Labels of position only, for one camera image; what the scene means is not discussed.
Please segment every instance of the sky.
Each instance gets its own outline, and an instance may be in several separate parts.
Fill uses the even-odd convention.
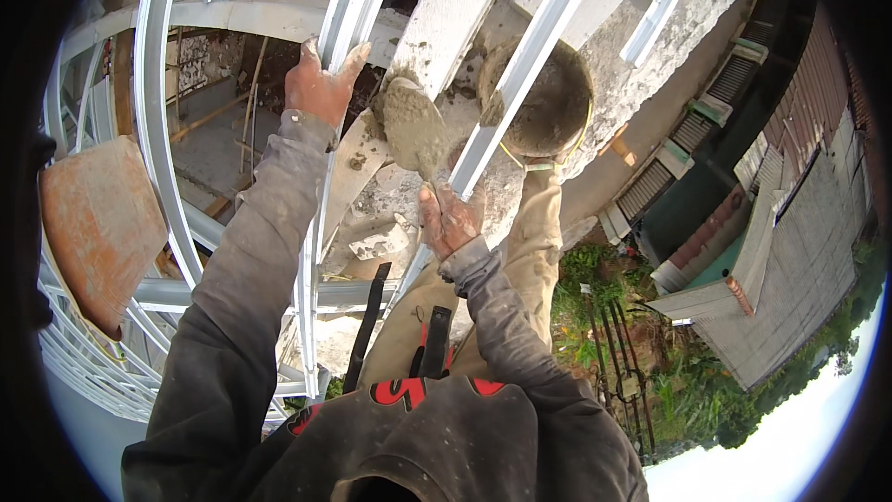
[[[835,376],[831,359],[806,388],[762,418],[737,449],[696,448],[645,471],[654,502],[794,500],[808,484],[840,433],[861,387],[876,340],[882,299],[858,326],[852,373]]]

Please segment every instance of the worker's left hand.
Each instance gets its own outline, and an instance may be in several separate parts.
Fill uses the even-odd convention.
[[[423,228],[421,240],[440,262],[480,234],[486,205],[483,186],[474,187],[470,201],[463,202],[449,184],[440,184],[434,193],[424,183],[418,193],[418,203]]]
[[[369,42],[357,45],[347,55],[341,70],[330,73],[322,69],[317,40],[312,37],[303,42],[301,61],[284,76],[284,107],[312,113],[338,128],[372,45]]]

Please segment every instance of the vegetation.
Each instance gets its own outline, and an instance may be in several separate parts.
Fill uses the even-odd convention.
[[[764,415],[801,392],[831,360],[836,360],[837,375],[852,372],[851,358],[859,346],[858,338],[851,337],[852,330],[867,319],[877,303],[886,275],[885,254],[885,243],[859,242],[853,251],[858,279],[852,291],[793,358],[747,392],[690,329],[673,329],[663,325],[657,315],[638,310],[641,300],[656,294],[647,283],[652,268],[642,265],[605,276],[599,265],[602,268],[602,262],[613,253],[599,245],[585,245],[561,260],[561,278],[552,304],[556,356],[577,377],[594,378],[597,350],[589,336],[590,321],[579,292],[579,283],[590,284],[593,306],[604,307],[608,300],[617,299],[631,317],[630,330],[649,326],[654,331],[651,345],[639,341],[635,349],[641,370],[648,374],[647,400],[652,407],[657,452],[677,453],[678,447],[711,448],[716,444],[737,448],[758,428]],[[608,360],[605,336],[599,333]],[[605,371],[612,389],[616,379],[609,368]]]
[[[326,390],[326,401],[329,399],[333,399],[343,394],[343,378],[338,378],[333,376],[331,381],[328,383],[328,389]],[[289,415],[293,415],[294,413],[299,412],[303,407],[307,405],[307,399],[304,396],[300,397],[285,397],[282,399],[282,406],[285,411]]]

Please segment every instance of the red logo print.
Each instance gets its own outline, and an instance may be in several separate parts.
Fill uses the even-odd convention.
[[[484,397],[494,396],[505,386],[503,383],[490,382],[479,378],[469,378],[468,380],[471,382],[471,388],[474,388],[474,391]]]
[[[318,411],[316,410],[318,406],[309,406],[304,407],[301,411],[292,416],[293,419],[290,423],[288,423],[288,431],[297,436],[303,429],[307,428],[309,422],[316,416]]]
[[[372,396],[372,401],[378,405],[391,406],[402,399],[408,413],[424,401],[425,381],[421,378],[391,380],[374,384],[368,393]]]

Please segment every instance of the leg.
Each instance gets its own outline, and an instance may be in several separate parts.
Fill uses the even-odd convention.
[[[437,273],[439,265],[436,260],[431,261],[387,316],[363,362],[358,390],[406,378],[412,357],[421,345],[421,322],[429,326],[436,305],[449,308],[455,314],[459,298],[455,296],[454,286],[444,282]]]
[[[551,348],[551,297],[558,282],[563,240],[560,233],[561,188],[554,170],[531,171],[524,179],[518,216],[507,236],[504,271],[524,301],[530,326]],[[477,349],[474,328],[456,350],[451,374],[490,378]]]

